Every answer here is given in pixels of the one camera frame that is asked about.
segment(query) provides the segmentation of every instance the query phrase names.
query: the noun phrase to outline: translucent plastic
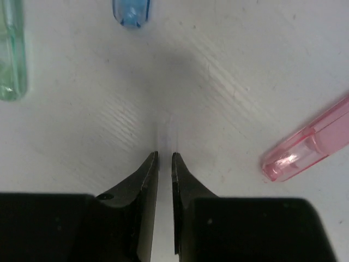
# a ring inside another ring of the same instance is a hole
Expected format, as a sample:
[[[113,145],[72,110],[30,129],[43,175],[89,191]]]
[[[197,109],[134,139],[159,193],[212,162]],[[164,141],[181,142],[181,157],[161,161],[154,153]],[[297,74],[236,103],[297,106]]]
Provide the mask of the translucent plastic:
[[[349,96],[272,149],[262,161],[271,181],[285,181],[349,144]]]
[[[0,0],[0,99],[23,97],[26,81],[22,0]]]
[[[116,20],[128,28],[139,28],[148,20],[150,0],[112,0]]]
[[[174,115],[157,112],[157,150],[160,158],[159,177],[171,174],[172,154],[178,152],[178,129]]]

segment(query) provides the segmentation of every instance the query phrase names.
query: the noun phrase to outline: pink plastic object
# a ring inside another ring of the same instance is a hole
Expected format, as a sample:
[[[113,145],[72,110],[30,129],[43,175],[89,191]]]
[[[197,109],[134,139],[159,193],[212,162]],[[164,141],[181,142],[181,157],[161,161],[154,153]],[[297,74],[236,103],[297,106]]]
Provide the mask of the pink plastic object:
[[[349,144],[349,96],[272,149],[262,161],[271,181],[281,182]]]

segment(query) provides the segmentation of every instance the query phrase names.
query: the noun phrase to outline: green plastic object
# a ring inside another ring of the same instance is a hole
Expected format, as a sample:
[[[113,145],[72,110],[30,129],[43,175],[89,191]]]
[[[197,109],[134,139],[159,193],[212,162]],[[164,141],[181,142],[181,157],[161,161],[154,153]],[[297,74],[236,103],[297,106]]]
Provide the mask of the green plastic object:
[[[27,91],[22,0],[0,0],[0,99],[18,100]]]

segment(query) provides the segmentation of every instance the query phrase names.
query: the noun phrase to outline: blue plastic object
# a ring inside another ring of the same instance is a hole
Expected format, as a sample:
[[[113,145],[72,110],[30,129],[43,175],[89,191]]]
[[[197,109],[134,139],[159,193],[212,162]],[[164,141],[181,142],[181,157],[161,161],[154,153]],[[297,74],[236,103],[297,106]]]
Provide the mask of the blue plastic object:
[[[148,20],[150,0],[112,0],[115,19],[128,28],[140,28]]]

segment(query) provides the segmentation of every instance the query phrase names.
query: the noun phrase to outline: white surface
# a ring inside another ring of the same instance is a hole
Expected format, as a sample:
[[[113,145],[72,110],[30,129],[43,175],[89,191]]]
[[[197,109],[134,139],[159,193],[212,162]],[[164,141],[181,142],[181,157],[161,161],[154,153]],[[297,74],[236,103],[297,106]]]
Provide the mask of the white surface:
[[[349,89],[346,0],[153,0],[129,32],[110,1],[26,4],[29,92],[0,103],[0,191],[101,193],[156,149],[159,116],[214,193],[308,199],[349,260],[349,148],[285,183],[260,155]],[[173,255],[170,174],[152,261]]]

